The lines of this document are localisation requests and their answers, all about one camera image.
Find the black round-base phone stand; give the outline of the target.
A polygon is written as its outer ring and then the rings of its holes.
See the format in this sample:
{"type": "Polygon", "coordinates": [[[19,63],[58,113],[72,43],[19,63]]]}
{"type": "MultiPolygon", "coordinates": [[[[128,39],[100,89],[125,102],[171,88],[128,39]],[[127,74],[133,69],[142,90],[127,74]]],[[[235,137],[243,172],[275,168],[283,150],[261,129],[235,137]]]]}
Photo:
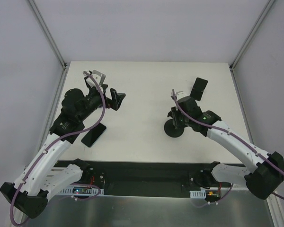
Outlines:
{"type": "Polygon", "coordinates": [[[164,124],[164,132],[172,138],[178,138],[184,133],[184,128],[175,128],[173,120],[169,119],[164,124]]]}

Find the black phone blue edge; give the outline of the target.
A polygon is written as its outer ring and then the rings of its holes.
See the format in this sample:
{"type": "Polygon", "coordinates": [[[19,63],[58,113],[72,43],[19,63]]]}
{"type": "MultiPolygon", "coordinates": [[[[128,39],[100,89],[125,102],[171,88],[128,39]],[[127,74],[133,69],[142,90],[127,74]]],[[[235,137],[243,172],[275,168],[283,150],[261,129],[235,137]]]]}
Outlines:
{"type": "Polygon", "coordinates": [[[106,129],[107,127],[105,125],[99,123],[82,138],[81,142],[88,148],[92,147],[106,131],[106,129]]]}

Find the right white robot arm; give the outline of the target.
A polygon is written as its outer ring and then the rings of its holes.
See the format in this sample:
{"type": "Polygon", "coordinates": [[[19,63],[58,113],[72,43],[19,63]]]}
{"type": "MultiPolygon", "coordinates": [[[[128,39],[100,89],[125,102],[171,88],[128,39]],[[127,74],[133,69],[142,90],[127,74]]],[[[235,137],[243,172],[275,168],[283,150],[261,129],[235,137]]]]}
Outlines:
{"type": "Polygon", "coordinates": [[[165,133],[180,137],[185,128],[202,134],[234,155],[243,166],[212,162],[194,176],[199,187],[209,189],[226,182],[246,186],[257,198],[265,200],[284,181],[284,158],[278,152],[269,153],[236,134],[220,116],[212,111],[202,112],[196,101],[177,92],[171,96],[175,106],[168,113],[165,133]]]}

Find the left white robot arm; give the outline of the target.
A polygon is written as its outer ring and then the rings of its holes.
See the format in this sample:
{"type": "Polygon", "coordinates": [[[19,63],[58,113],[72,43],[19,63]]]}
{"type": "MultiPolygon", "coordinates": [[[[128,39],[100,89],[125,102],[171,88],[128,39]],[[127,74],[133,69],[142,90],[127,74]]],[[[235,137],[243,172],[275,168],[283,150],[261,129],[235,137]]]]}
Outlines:
{"type": "Polygon", "coordinates": [[[51,178],[47,177],[60,156],[80,133],[86,131],[84,120],[98,108],[103,111],[107,108],[118,110],[126,96],[111,88],[111,98],[107,98],[107,85],[88,88],[87,95],[78,88],[65,93],[61,113],[50,128],[42,148],[19,178],[1,186],[0,192],[10,203],[10,218],[14,217],[14,208],[29,218],[36,218],[46,208],[50,199],[66,186],[80,183],[91,187],[95,182],[91,166],[78,158],[71,161],[60,173],[51,178]]]}

